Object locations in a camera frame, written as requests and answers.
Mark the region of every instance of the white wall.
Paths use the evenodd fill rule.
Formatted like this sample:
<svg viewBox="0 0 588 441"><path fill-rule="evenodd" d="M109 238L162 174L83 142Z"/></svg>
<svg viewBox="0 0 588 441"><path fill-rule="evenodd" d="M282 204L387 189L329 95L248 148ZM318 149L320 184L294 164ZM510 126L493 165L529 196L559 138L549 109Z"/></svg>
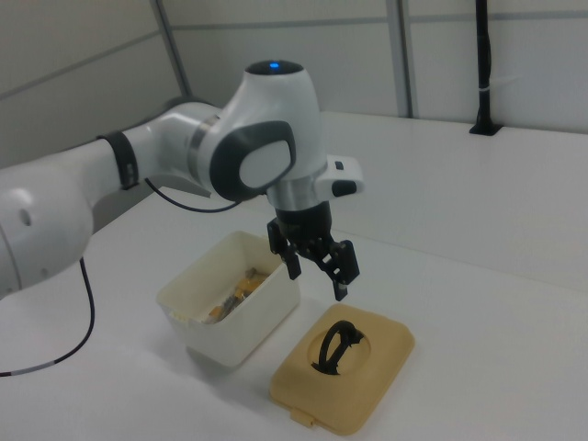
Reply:
<svg viewBox="0 0 588 441"><path fill-rule="evenodd" d="M217 106L245 67L278 58L306 67L323 110L407 115L395 2L164 0L164 8L193 93Z"/></svg>
<svg viewBox="0 0 588 441"><path fill-rule="evenodd" d="M475 2L403 1L414 115L473 122ZM488 3L492 117L512 127L588 133L588 2Z"/></svg>
<svg viewBox="0 0 588 441"><path fill-rule="evenodd" d="M180 95L150 2L0 3L0 168L124 128ZM104 225L149 193L96 211Z"/></svg>

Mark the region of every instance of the box lid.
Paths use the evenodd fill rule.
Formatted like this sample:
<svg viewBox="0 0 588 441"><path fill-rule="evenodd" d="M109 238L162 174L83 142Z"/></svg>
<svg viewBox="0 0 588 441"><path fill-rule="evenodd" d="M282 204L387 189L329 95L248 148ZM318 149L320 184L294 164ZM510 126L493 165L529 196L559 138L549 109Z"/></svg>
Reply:
<svg viewBox="0 0 588 441"><path fill-rule="evenodd" d="M274 374L270 395L308 427L338 435L365 423L414 347L399 322L334 305L304 335Z"/></svg>

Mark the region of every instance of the black cable tie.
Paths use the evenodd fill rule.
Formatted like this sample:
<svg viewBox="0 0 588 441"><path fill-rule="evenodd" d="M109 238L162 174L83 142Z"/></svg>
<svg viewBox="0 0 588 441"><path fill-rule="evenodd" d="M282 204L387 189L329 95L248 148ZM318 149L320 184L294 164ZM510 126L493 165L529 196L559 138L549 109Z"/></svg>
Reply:
<svg viewBox="0 0 588 441"><path fill-rule="evenodd" d="M106 140L112 147L119 168L120 188L128 190L139 184L139 166L129 139L122 131L100 135L98 140Z"/></svg>

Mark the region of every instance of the plastic box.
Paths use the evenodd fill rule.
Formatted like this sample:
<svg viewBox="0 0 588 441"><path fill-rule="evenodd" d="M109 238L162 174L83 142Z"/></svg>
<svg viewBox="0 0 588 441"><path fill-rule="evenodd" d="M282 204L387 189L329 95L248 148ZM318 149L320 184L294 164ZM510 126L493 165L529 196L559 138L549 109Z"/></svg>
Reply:
<svg viewBox="0 0 588 441"><path fill-rule="evenodd" d="M205 324L251 267L269 277L224 320ZM298 282L269 251L267 238L246 232L225 237L157 294L184 343L229 367L251 354L299 302Z"/></svg>

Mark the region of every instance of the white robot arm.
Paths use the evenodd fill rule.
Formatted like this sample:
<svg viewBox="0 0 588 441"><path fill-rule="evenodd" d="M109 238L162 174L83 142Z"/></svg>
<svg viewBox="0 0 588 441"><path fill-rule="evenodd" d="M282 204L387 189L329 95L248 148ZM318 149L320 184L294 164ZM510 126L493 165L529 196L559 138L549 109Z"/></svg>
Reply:
<svg viewBox="0 0 588 441"><path fill-rule="evenodd" d="M232 201L266 194L277 217L270 248L300 273L297 254L334 282L338 300L358 274L353 245L331 237L328 200L363 189L357 161L327 155L317 98L298 64L249 66L224 109L172 107L129 130L0 170L0 299L77 262L92 207L153 175L178 175Z"/></svg>

